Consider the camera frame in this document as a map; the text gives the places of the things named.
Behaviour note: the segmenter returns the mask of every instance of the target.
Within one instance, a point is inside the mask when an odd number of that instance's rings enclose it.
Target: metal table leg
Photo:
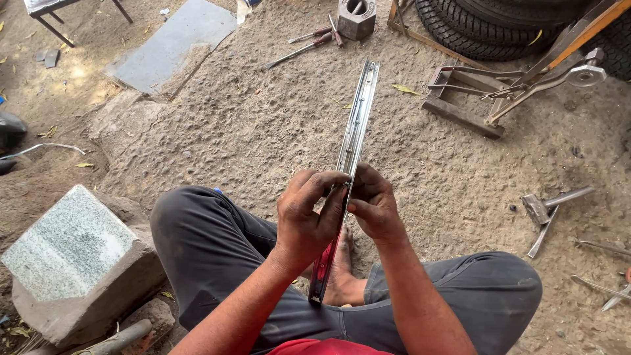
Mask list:
[[[134,23],[134,21],[131,19],[131,17],[129,17],[125,9],[122,8],[121,3],[118,0],[112,0],[112,1],[114,2],[114,5],[116,5],[116,7],[121,11],[122,15],[125,16],[125,18],[127,19],[127,22]]]
[[[72,44],[67,38],[65,38],[61,33],[59,33],[53,26],[51,26],[48,22],[44,21],[44,19],[41,16],[38,16],[35,18],[37,21],[39,21],[42,25],[44,25],[45,28],[48,28],[48,31],[51,31],[55,36],[57,36],[59,39],[61,39],[62,41],[64,41],[65,44],[68,45],[68,47],[70,48],[74,48],[74,44]]]
[[[64,20],[60,19],[59,16],[57,16],[54,12],[50,12],[50,15],[57,20],[57,22],[61,23],[62,25],[64,24]]]

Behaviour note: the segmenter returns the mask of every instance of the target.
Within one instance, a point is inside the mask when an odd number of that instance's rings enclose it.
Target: hand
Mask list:
[[[377,246],[408,238],[396,209],[392,184],[364,162],[357,164],[347,211],[355,214],[359,226]]]
[[[339,233],[342,201],[348,191],[342,184],[349,180],[349,175],[339,171],[296,173],[276,203],[278,234],[268,259],[297,276],[320,256]],[[334,185],[321,212],[314,212],[320,197]]]

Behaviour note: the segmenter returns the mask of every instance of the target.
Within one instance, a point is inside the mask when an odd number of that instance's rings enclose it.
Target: screwdriver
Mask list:
[[[317,30],[313,31],[313,33],[310,33],[308,35],[303,35],[303,36],[300,36],[298,38],[290,39],[289,43],[294,43],[296,41],[299,41],[301,39],[305,39],[305,38],[308,38],[308,37],[324,35],[325,33],[330,32],[332,29],[333,28],[331,26],[318,28]]]
[[[280,62],[282,62],[284,60],[287,60],[287,59],[289,59],[289,58],[291,58],[291,57],[293,57],[293,56],[295,56],[297,54],[300,54],[300,53],[306,51],[307,49],[311,49],[311,48],[316,47],[318,45],[321,45],[323,43],[329,42],[331,39],[333,39],[333,35],[331,34],[331,32],[327,32],[322,37],[320,37],[318,39],[315,39],[313,43],[311,43],[309,45],[306,45],[306,46],[300,48],[299,50],[297,50],[297,51],[295,51],[293,53],[289,53],[289,54],[287,54],[286,56],[282,57],[281,59],[279,59],[277,61],[273,61],[272,63],[269,63],[269,64],[265,65],[265,68],[269,69],[269,68],[275,66],[276,64],[278,64],[278,63],[280,63]]]
[[[329,13],[329,21],[331,22],[331,27],[333,28],[333,35],[335,36],[335,42],[338,43],[338,47],[344,47],[344,42],[342,42],[342,37],[339,36],[338,29],[335,27],[335,23],[333,23],[333,17],[331,17],[331,13]]]

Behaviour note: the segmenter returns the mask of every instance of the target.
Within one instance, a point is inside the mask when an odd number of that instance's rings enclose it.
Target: forearm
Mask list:
[[[432,284],[407,237],[377,245],[392,311],[411,355],[476,354],[462,324]]]
[[[297,275],[283,270],[268,257],[170,354],[248,354],[265,321],[295,277]]]

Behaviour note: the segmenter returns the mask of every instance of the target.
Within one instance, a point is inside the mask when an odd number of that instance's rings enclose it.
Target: red shirt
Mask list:
[[[371,347],[338,339],[299,339],[280,344],[268,355],[392,355]]]

